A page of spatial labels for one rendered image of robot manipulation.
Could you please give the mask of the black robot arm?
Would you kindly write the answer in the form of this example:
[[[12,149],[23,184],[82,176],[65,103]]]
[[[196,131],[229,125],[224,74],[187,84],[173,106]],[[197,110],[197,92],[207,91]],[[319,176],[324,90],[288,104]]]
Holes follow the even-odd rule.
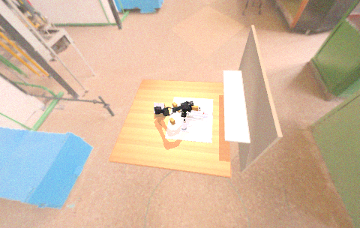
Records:
[[[192,110],[192,106],[194,105],[194,102],[193,101],[185,101],[184,103],[180,103],[181,106],[177,106],[177,107],[165,107],[163,109],[161,109],[161,106],[156,106],[154,107],[154,112],[155,114],[160,114],[162,113],[164,116],[171,116],[173,113],[176,113],[177,111],[179,110],[186,110],[186,112],[188,111],[189,113],[191,112]],[[169,110],[168,108],[172,109],[172,113],[170,114],[169,113]]]

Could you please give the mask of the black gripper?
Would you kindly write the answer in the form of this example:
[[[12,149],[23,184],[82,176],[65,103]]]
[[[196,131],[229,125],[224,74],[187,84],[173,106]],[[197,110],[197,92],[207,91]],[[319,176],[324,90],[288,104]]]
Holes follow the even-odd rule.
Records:
[[[186,115],[187,115],[186,109],[183,109],[182,111],[183,111],[183,112],[181,113],[181,117],[186,118]]]

